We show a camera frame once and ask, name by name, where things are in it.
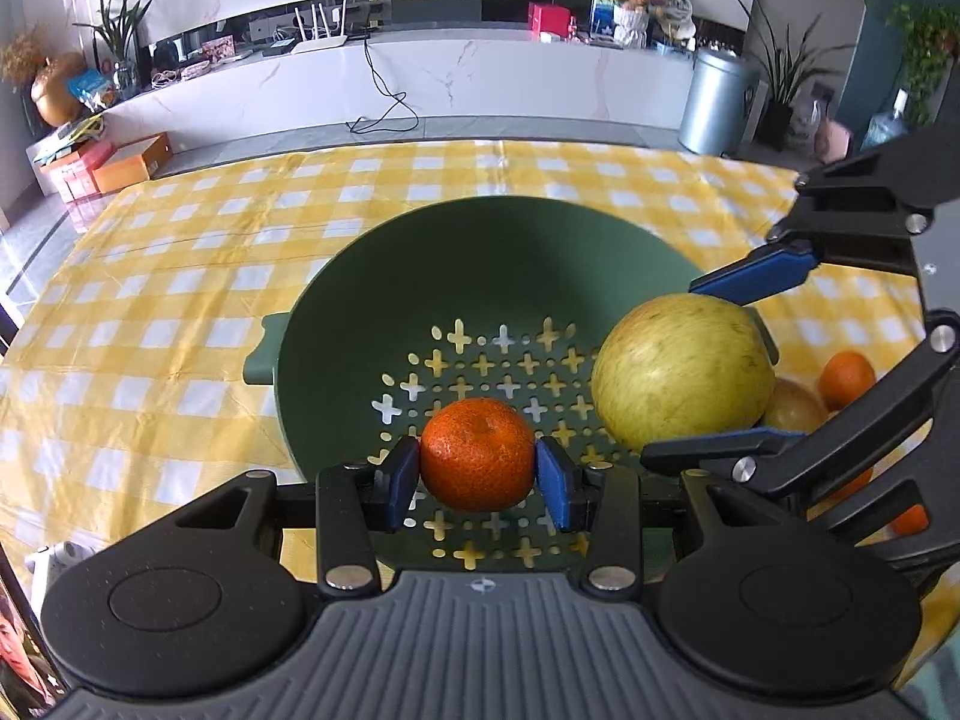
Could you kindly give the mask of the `orange mandarin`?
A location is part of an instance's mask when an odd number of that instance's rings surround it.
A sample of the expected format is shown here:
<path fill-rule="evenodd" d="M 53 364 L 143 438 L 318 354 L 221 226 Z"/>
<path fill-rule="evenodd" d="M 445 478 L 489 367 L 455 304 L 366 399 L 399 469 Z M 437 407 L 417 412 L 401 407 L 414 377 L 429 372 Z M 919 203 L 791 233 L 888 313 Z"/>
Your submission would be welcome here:
<path fill-rule="evenodd" d="M 862 397 L 877 382 L 874 366 L 859 351 L 844 349 L 828 359 L 817 380 L 828 411 L 839 411 Z"/>
<path fill-rule="evenodd" d="M 421 479 L 455 511 L 511 509 L 529 494 L 534 475 L 534 431 L 493 398 L 444 406 L 421 433 Z"/>

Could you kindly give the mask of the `orange mandarin on table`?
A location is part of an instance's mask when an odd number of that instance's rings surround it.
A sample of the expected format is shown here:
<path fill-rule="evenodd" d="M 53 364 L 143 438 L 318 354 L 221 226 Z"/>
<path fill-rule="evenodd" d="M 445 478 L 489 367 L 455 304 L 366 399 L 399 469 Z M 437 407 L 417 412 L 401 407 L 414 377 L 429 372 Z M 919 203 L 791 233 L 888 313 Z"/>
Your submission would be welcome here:
<path fill-rule="evenodd" d="M 862 397 L 877 382 L 874 366 L 859 351 L 844 349 L 828 359 L 817 380 L 828 411 L 839 411 Z"/>

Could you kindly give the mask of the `yellow pear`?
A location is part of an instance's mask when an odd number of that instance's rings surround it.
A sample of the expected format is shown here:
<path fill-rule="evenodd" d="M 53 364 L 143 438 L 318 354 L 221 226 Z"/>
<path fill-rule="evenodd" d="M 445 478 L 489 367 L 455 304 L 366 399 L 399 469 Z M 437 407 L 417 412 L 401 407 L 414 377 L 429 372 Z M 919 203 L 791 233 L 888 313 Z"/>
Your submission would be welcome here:
<path fill-rule="evenodd" d="M 828 419 L 828 411 L 811 390 L 778 377 L 761 422 L 768 427 L 810 434 Z"/>

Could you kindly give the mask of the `silver trash can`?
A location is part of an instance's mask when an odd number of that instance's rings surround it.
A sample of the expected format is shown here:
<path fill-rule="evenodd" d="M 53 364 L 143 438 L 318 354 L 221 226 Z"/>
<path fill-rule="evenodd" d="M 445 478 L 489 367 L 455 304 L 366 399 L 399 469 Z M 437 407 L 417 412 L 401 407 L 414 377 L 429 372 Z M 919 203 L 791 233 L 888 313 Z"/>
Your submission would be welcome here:
<path fill-rule="evenodd" d="M 760 72 L 729 52 L 695 52 L 679 143 L 695 154 L 736 153 L 754 107 Z"/>

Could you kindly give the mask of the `water bottle jug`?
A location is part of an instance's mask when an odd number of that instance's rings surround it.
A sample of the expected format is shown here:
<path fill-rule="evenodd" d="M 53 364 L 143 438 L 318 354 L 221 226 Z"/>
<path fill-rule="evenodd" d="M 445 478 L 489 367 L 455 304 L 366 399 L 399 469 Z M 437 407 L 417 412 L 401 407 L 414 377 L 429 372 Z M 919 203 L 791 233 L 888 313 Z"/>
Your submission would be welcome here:
<path fill-rule="evenodd" d="M 905 135 L 910 130 L 907 121 L 909 102 L 910 93 L 905 88 L 900 88 L 893 98 L 892 107 L 871 117 L 864 138 L 862 138 L 862 151 L 895 140 L 895 138 Z"/>

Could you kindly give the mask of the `green colander bowl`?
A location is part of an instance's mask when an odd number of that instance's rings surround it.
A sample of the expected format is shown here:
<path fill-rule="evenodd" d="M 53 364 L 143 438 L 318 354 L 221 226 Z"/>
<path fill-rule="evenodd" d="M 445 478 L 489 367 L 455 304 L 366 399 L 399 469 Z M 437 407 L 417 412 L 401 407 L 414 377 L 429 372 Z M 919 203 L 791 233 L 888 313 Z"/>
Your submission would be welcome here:
<path fill-rule="evenodd" d="M 589 473 L 636 472 L 605 429 L 590 378 L 633 307 L 681 293 L 693 263 L 651 232 L 560 200 L 487 197 L 410 211 L 334 255 L 291 309 L 265 317 L 242 368 L 274 392 L 306 493 L 317 572 L 560 572 L 596 561 L 529 493 L 464 514 L 392 456 L 458 401 L 511 408 Z"/>

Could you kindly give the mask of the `potted plant right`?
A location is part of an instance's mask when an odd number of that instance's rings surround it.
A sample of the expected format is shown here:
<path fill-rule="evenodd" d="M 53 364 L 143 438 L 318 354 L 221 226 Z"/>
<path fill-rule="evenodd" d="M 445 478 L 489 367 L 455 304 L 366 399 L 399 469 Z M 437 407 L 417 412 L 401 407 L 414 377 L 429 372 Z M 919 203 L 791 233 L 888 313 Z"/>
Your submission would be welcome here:
<path fill-rule="evenodd" d="M 762 145 L 781 151 L 786 143 L 789 122 L 793 118 L 793 104 L 800 88 L 814 78 L 838 75 L 838 70 L 827 67 L 825 60 L 830 55 L 851 50 L 853 44 L 814 46 L 811 39 L 822 21 L 822 13 L 809 23 L 799 39 L 794 39 L 793 27 L 786 25 L 781 32 L 777 32 L 760 4 L 752 8 L 748 8 L 743 0 L 737 0 L 737 4 L 743 15 L 747 16 L 748 29 L 755 33 L 760 43 L 760 52 L 749 50 L 748 55 L 757 60 L 763 80 L 768 85 L 768 98 L 758 122 L 757 140 Z"/>

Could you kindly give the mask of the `hanging ivy plant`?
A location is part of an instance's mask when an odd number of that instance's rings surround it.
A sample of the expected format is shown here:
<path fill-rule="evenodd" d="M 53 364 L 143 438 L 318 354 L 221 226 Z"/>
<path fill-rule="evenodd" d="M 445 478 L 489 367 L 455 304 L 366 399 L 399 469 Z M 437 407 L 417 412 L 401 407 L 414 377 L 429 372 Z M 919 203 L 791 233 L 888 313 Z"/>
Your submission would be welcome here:
<path fill-rule="evenodd" d="M 932 119 L 929 103 L 947 65 L 958 59 L 958 7 L 944 2 L 871 0 L 885 23 L 901 36 L 901 71 L 908 93 L 907 121 L 913 127 Z"/>

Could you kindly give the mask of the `yellow checkered tablecloth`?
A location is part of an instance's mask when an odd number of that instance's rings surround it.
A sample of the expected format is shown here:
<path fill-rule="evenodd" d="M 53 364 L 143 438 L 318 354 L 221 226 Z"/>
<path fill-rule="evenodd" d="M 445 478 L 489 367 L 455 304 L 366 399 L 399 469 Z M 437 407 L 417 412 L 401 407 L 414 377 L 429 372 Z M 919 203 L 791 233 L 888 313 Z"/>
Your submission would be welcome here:
<path fill-rule="evenodd" d="M 245 161 L 129 188 L 76 244 L 2 361 L 2 546 L 93 550 L 247 468 L 301 481 L 268 387 L 241 380 L 262 317 L 363 232 L 475 195 L 594 208 L 703 270 L 789 208 L 793 173 L 598 143 L 402 143 Z M 778 374 L 852 349 L 883 376 L 923 338 L 916 286 L 836 266 L 759 306 Z"/>

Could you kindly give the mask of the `red box on shelf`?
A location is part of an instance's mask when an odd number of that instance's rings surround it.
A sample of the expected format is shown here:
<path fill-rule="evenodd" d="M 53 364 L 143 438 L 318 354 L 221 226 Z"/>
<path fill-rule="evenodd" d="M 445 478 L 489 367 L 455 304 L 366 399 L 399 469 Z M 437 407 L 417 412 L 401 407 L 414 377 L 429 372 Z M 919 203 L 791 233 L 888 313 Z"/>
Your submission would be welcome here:
<path fill-rule="evenodd" d="M 563 5 L 540 4 L 540 2 L 527 4 L 527 29 L 534 36 L 548 34 L 548 36 L 566 39 L 569 34 L 569 21 L 571 21 L 571 11 Z"/>

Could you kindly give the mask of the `white tv cabinet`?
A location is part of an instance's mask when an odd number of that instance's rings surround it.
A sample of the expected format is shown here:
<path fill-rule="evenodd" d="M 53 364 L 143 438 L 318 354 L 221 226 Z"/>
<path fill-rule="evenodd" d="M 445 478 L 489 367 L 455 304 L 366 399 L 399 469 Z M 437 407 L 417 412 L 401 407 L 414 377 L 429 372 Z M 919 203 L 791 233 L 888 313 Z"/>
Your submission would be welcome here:
<path fill-rule="evenodd" d="M 179 151 L 358 119 L 545 117 L 677 128 L 693 65 L 655 50 L 542 43 L 522 29 L 384 32 L 338 49 L 251 55 L 106 114 L 116 142 Z"/>

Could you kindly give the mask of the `orange shoe box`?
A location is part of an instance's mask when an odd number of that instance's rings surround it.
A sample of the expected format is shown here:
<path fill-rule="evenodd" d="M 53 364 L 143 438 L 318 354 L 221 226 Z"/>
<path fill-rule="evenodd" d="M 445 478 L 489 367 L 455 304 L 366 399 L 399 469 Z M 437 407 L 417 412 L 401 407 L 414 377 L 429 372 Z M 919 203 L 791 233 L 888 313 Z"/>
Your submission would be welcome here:
<path fill-rule="evenodd" d="M 166 132 L 119 146 L 93 171 L 101 193 L 121 192 L 124 188 L 149 181 L 171 158 L 171 143 Z"/>

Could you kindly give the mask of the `pink box stack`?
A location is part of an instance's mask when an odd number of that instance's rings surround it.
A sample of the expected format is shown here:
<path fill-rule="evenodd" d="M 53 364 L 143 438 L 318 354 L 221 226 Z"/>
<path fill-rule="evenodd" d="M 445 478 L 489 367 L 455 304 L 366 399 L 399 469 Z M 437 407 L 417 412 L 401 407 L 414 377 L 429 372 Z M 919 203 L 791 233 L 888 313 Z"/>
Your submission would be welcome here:
<path fill-rule="evenodd" d="M 44 192 L 57 193 L 65 205 L 99 197 L 94 171 L 116 151 L 109 138 L 89 138 L 70 148 L 52 151 L 52 142 L 44 138 L 26 149 L 34 177 Z"/>

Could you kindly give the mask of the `golden gourd vase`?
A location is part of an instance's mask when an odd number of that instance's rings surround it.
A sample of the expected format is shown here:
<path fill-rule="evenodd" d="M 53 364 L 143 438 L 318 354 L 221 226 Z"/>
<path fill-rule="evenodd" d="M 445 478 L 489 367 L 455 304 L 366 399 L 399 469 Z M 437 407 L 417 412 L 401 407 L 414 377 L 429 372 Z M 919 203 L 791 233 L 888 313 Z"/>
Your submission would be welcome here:
<path fill-rule="evenodd" d="M 68 91 L 67 82 L 86 70 L 80 52 L 67 52 L 57 59 L 47 59 L 37 72 L 31 87 L 31 99 L 43 121 L 53 128 L 75 121 L 80 115 L 80 101 Z"/>

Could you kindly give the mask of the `potted green plant left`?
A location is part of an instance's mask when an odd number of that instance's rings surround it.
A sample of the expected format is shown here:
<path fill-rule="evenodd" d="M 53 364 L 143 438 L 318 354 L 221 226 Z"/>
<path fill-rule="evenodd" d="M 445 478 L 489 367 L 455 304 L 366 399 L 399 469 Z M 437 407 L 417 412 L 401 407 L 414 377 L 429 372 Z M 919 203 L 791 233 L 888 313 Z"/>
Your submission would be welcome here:
<path fill-rule="evenodd" d="M 110 78 L 119 99 L 127 101 L 140 93 L 139 32 L 153 0 L 98 0 L 96 23 L 75 21 L 77 28 L 89 29 L 107 49 L 112 70 Z"/>

